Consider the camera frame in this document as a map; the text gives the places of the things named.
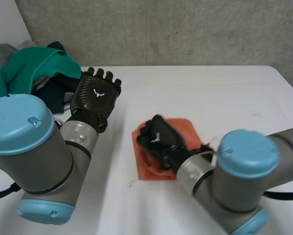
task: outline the white table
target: white table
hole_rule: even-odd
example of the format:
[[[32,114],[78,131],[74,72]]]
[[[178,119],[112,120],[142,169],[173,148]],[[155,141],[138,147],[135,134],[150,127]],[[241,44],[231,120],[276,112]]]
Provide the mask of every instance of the white table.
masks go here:
[[[162,114],[191,120],[213,147],[238,128],[268,135],[293,127],[293,88],[267,66],[103,69],[123,81],[122,93],[99,137],[70,222],[54,226],[20,218],[16,209],[23,193],[18,192],[0,199],[0,235],[225,234],[177,182],[138,180],[131,132]],[[11,183],[0,171],[0,190]],[[275,190],[293,191],[293,182]],[[271,220],[260,235],[293,235],[293,202],[263,198],[261,205]]]

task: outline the red towel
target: red towel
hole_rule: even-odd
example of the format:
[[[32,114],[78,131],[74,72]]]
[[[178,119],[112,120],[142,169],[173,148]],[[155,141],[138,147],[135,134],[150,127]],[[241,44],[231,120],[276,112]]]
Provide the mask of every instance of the red towel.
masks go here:
[[[188,150],[201,147],[201,139],[189,120],[168,118],[165,121],[183,137]],[[162,169],[160,163],[137,143],[136,138],[140,134],[140,128],[144,126],[145,122],[132,132],[138,178],[140,180],[175,180],[176,175],[171,169]]]

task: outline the carbon fiber glove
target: carbon fiber glove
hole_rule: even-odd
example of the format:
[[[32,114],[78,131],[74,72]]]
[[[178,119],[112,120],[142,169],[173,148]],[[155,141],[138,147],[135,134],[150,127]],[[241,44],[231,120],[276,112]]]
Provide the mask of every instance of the carbon fiber glove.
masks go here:
[[[142,145],[161,166],[169,169],[168,154],[174,149],[184,146],[182,136],[174,130],[160,115],[155,115],[152,120],[147,121],[145,127],[141,128],[141,134],[137,142]]]
[[[113,82],[113,74],[98,69],[94,75],[94,69],[90,67],[83,74],[78,89],[72,98],[70,109],[73,116],[87,114],[88,122],[98,123],[98,132],[103,133],[107,127],[107,118],[112,113],[116,99],[121,93],[121,80]]]
[[[189,157],[213,151],[208,145],[203,144],[200,149],[187,150],[182,136],[160,115],[155,115],[152,120],[146,122],[140,132],[137,142],[160,162],[162,168],[172,168],[174,172],[177,172]],[[204,154],[204,157],[211,162],[212,154]]]

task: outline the concrete wall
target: concrete wall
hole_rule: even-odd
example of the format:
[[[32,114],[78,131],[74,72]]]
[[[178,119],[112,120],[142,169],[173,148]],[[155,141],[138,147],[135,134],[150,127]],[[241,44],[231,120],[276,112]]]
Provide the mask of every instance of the concrete wall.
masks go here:
[[[270,65],[293,85],[293,0],[16,0],[81,65]]]

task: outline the blue joint cap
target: blue joint cap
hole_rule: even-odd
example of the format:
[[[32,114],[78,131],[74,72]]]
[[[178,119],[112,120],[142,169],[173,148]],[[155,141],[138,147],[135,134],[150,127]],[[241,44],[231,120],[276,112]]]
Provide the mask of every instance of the blue joint cap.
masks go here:
[[[22,199],[18,206],[18,214],[27,220],[41,224],[67,223],[75,207],[66,203],[37,199]]]
[[[267,224],[268,221],[269,214],[265,209],[261,209],[237,230],[230,233],[230,235],[255,235]]]
[[[226,134],[218,147],[217,165],[242,179],[269,175],[280,162],[275,143],[258,132],[236,130]]]
[[[29,94],[0,98],[0,155],[30,151],[48,139],[54,130],[52,112]]]

